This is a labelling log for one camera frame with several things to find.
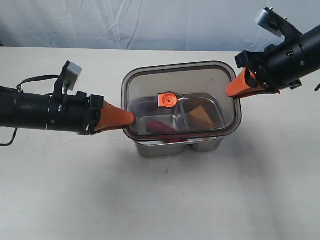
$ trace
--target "metal container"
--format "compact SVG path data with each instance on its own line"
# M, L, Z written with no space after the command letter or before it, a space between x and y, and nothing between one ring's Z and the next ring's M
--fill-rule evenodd
M235 78L223 62L196 62L145 67L122 83L122 108L135 123L124 129L144 157L217 149L240 125L240 100L226 94Z

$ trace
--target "white backdrop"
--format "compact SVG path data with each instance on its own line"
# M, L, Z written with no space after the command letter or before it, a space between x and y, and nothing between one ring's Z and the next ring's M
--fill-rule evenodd
M282 40L257 26L261 7L303 33L320 24L317 0L2 0L5 46L260 51Z

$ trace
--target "table surface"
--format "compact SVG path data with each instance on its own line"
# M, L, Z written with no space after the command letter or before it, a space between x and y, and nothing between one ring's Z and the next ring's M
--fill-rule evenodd
M133 69L213 60L239 73L236 54L0 47L0 85L59 74L70 60L83 68L75 90L119 106ZM319 81L320 71L294 91L242 99L240 127L208 153L142 158L121 130L21 129L0 149L0 239L319 239ZM11 134L1 128L0 141Z

